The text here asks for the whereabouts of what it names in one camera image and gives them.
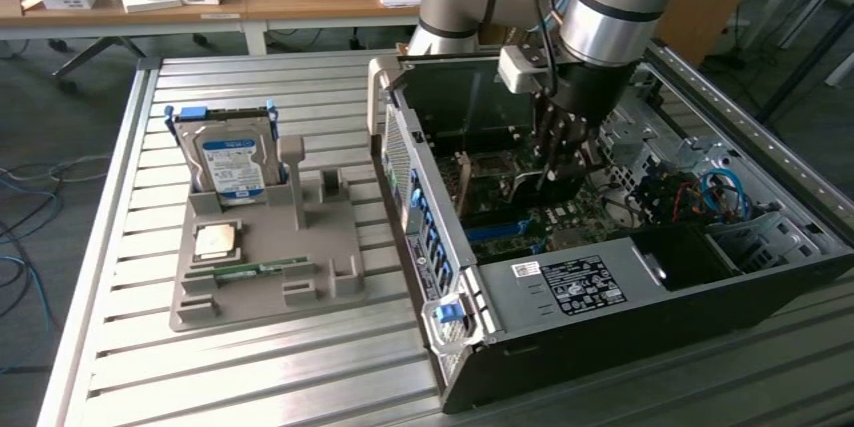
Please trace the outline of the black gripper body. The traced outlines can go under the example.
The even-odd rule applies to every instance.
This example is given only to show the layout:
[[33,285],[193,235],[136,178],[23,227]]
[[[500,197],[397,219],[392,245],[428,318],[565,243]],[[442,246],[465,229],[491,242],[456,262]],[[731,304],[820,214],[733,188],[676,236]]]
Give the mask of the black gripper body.
[[535,121],[540,122],[549,105],[588,123],[600,123],[612,112],[639,62],[619,67],[591,63],[557,65],[556,94],[533,101]]

